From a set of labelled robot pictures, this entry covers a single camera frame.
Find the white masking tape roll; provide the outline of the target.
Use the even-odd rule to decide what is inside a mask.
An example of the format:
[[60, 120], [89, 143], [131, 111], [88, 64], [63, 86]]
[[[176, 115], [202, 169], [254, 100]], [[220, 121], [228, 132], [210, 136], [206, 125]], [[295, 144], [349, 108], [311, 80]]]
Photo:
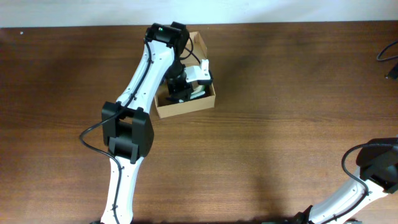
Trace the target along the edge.
[[203, 85], [199, 86], [196, 88], [192, 94], [190, 95], [190, 100], [193, 100], [195, 98], [201, 97], [206, 93], [205, 87]]

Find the brown cardboard box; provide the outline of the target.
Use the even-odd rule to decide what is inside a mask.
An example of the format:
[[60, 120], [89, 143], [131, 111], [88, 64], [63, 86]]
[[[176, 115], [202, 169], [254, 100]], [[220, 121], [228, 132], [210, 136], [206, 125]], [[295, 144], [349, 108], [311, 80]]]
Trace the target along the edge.
[[[205, 42], [199, 32], [191, 32], [190, 40], [187, 42], [185, 50], [182, 54], [184, 58], [182, 63], [186, 67], [199, 65], [202, 59], [208, 60], [208, 51]], [[198, 88], [197, 82], [193, 82], [193, 91]], [[155, 108], [160, 118], [186, 114], [194, 111], [205, 110], [215, 106], [216, 93], [213, 83], [204, 86], [206, 93], [193, 100], [184, 101], [183, 103], [172, 104], [166, 100], [170, 97], [167, 85], [161, 85], [154, 97]]]

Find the black sharpie marker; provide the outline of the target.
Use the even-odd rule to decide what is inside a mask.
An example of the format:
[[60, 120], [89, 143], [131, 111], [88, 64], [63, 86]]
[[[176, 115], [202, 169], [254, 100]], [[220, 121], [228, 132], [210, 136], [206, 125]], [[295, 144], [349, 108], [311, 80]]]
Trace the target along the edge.
[[177, 99], [177, 98], [171, 98], [171, 97], [167, 97], [166, 100], [172, 104], [176, 104], [176, 103], [183, 103], [184, 101], [181, 99]]

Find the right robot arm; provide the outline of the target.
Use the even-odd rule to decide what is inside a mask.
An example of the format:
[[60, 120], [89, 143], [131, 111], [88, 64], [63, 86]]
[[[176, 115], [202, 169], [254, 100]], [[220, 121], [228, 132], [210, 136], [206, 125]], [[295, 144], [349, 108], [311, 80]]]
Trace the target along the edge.
[[397, 138], [376, 138], [348, 149], [341, 168], [349, 179], [330, 197], [298, 212], [291, 223], [348, 223], [361, 209], [397, 192]]

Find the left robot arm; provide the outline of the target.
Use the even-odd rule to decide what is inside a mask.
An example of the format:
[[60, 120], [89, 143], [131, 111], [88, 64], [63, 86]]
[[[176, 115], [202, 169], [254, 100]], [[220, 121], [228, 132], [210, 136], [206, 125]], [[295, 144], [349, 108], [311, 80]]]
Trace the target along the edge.
[[158, 23], [147, 28], [144, 51], [132, 80], [123, 93], [101, 109], [101, 122], [80, 134], [101, 127], [104, 152], [109, 158], [111, 176], [105, 210], [99, 223], [132, 223], [133, 197], [139, 168], [150, 152], [154, 130], [150, 108], [161, 85], [168, 91], [166, 100], [178, 105], [210, 95], [213, 76], [207, 59], [197, 59], [197, 65], [185, 65], [194, 56], [194, 45], [186, 25], [173, 22], [169, 26]]

